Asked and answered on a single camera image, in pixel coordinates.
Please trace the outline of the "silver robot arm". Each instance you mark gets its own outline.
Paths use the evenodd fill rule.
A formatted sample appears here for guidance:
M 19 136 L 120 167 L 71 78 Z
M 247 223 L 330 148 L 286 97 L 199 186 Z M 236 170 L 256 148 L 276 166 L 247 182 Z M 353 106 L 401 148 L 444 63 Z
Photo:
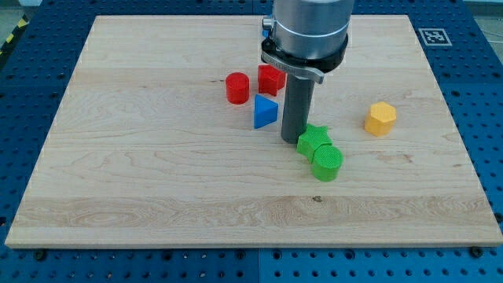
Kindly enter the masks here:
M 353 0 L 274 1 L 263 18 L 262 61 L 321 84 L 343 60 L 353 7 Z

